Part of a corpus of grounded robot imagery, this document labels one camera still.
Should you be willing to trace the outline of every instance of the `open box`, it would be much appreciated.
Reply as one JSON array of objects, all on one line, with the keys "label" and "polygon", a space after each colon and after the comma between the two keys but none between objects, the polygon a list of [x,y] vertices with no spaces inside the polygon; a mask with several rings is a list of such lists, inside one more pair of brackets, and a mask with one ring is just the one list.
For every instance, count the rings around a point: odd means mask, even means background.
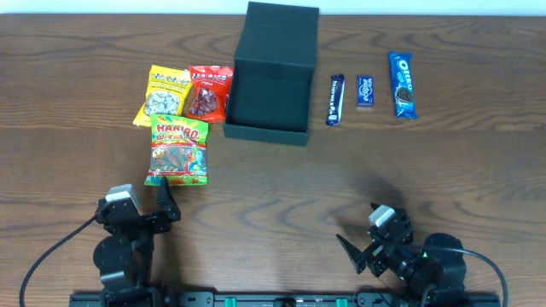
[{"label": "open box", "polygon": [[317,27],[316,8],[248,3],[235,52],[226,137],[307,143]]}]

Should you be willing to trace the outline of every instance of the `dark blue candy bar wrapper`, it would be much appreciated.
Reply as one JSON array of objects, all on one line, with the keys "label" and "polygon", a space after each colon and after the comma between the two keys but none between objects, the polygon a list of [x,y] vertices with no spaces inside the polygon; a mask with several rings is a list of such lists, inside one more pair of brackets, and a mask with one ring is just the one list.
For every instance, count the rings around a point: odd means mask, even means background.
[{"label": "dark blue candy bar wrapper", "polygon": [[415,96],[410,71],[411,54],[389,53],[391,64],[392,99],[397,119],[417,119]]},{"label": "dark blue candy bar wrapper", "polygon": [[332,90],[330,90],[330,107],[326,125],[339,125],[341,121],[341,109],[343,108],[343,91],[345,90],[345,76],[332,76]]},{"label": "dark blue candy bar wrapper", "polygon": [[374,106],[374,78],[372,76],[358,76],[358,102],[357,107]]}]

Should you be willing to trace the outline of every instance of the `white backdrop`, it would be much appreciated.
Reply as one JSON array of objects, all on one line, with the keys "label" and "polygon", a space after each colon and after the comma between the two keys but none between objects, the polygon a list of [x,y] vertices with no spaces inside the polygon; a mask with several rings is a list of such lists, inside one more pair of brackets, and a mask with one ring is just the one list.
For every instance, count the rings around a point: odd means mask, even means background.
[{"label": "white backdrop", "polygon": [[[546,15],[546,0],[262,0],[321,14]],[[0,0],[0,13],[245,14],[246,0]]]}]

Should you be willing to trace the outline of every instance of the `oreo cookie image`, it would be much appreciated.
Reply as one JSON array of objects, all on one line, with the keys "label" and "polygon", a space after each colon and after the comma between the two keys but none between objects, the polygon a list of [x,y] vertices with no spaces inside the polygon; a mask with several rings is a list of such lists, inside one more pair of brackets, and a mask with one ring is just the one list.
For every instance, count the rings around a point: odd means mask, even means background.
[{"label": "oreo cookie image", "polygon": [[389,53],[394,114],[397,119],[417,119],[414,83],[410,71],[411,54]]}]

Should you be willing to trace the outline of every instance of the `wooden table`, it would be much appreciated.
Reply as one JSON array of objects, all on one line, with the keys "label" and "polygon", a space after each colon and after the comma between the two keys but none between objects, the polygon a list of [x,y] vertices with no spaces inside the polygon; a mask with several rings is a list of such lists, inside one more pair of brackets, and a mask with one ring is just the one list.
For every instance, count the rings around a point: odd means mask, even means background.
[{"label": "wooden table", "polygon": [[[152,64],[231,65],[244,16],[0,16],[0,305],[17,304],[34,261],[115,185],[142,185],[150,131],[131,124]],[[219,291],[400,288],[356,275],[335,239],[364,248],[370,201],[402,206],[416,241],[450,233],[508,278],[511,306],[546,296],[544,18],[321,16],[305,148],[208,137],[210,183],[175,188],[183,218],[156,237],[154,277]],[[389,50],[414,53],[416,121],[393,117]],[[324,124],[330,75],[347,78],[339,127]],[[375,77],[357,111],[356,76]],[[271,95],[283,95],[271,89]],[[64,306],[102,288],[93,224],[38,268],[28,306]],[[465,257],[466,285],[496,291]]]}]

